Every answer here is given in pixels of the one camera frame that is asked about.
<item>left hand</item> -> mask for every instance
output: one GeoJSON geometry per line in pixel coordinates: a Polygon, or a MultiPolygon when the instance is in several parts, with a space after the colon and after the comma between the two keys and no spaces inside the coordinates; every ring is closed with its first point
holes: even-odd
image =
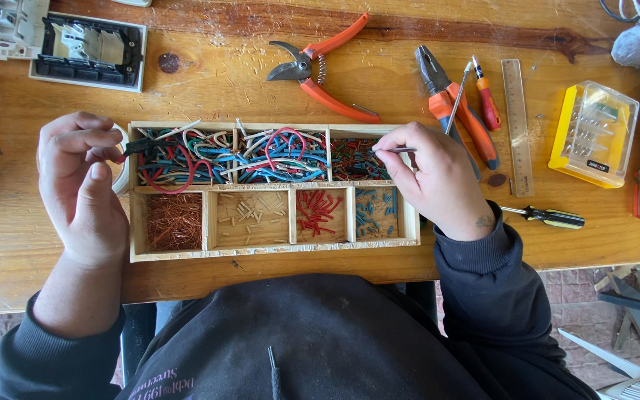
{"type": "Polygon", "coordinates": [[[80,268],[121,266],[129,223],[112,191],[106,160],[120,157],[122,133],[109,117],[73,113],[41,128],[37,164],[39,191],[65,246],[80,268]]]}

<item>wooden table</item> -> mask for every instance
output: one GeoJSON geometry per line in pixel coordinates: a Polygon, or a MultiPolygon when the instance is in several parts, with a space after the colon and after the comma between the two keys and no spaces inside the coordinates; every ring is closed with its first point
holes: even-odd
{"type": "MultiPolygon", "coordinates": [[[[327,56],[328,92],[377,111],[384,123],[418,120],[436,126],[417,74],[417,46],[427,45],[454,80],[475,54],[503,114],[500,60],[520,59],[537,195],[518,199],[509,195],[507,181],[501,182],[501,174],[512,176],[503,128],[493,134],[503,165],[494,173],[484,171],[485,196],[506,206],[551,207],[587,219],[582,230],[568,231],[506,215],[523,237],[525,261],[538,270],[640,263],[640,221],[630,212],[633,183],[601,189],[547,168],[566,87],[591,79],[640,100],[640,70],[618,66],[609,55],[629,25],[611,20],[596,1],[154,0],[142,9],[109,0],[54,0],[50,10],[147,25],[144,92],[39,82],[27,78],[28,62],[0,61],[0,313],[24,308],[62,250],[36,185],[42,125],[75,110],[110,115],[119,124],[186,117],[353,123],[312,100],[295,82],[265,82],[271,68],[290,59],[268,41],[302,49],[340,32],[364,11],[370,13],[367,28],[327,56]],[[172,54],[179,61],[165,64],[172,54]]],[[[474,82],[471,77],[466,93],[477,107],[474,82]]],[[[632,152],[632,168],[637,153],[632,152]]],[[[127,206],[127,199],[122,201],[127,206]]],[[[421,247],[136,263],[124,270],[123,298],[193,298],[232,283],[310,272],[359,274],[377,283],[433,280],[438,278],[433,242],[425,229],[421,247]]]]}

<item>copper wire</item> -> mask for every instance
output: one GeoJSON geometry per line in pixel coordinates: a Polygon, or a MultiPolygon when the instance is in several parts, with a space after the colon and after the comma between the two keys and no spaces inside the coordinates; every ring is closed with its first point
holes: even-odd
{"type": "Polygon", "coordinates": [[[201,249],[201,200],[201,193],[150,196],[147,245],[154,250],[201,249]]]}

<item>metal ruler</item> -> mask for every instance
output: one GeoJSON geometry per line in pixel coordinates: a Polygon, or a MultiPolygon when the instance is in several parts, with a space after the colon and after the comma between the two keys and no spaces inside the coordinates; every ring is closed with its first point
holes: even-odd
{"type": "Polygon", "coordinates": [[[508,108],[510,148],[513,153],[515,193],[518,197],[534,196],[533,164],[530,159],[530,137],[525,112],[520,60],[501,60],[501,63],[503,64],[503,83],[505,84],[505,100],[508,108]]]}

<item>hand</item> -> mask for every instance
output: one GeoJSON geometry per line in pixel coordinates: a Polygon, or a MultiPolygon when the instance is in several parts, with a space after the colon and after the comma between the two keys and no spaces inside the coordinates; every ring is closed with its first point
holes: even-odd
{"type": "Polygon", "coordinates": [[[41,128],[39,191],[65,247],[63,257],[80,268],[121,266],[129,224],[112,191],[105,161],[120,157],[122,133],[112,120],[73,113],[41,128]]]}
{"type": "Polygon", "coordinates": [[[409,123],[383,136],[372,147],[404,198],[436,223],[450,239],[475,241],[493,232],[495,216],[486,202],[466,150],[445,134],[409,123]],[[395,147],[417,149],[414,174],[395,147]]]}

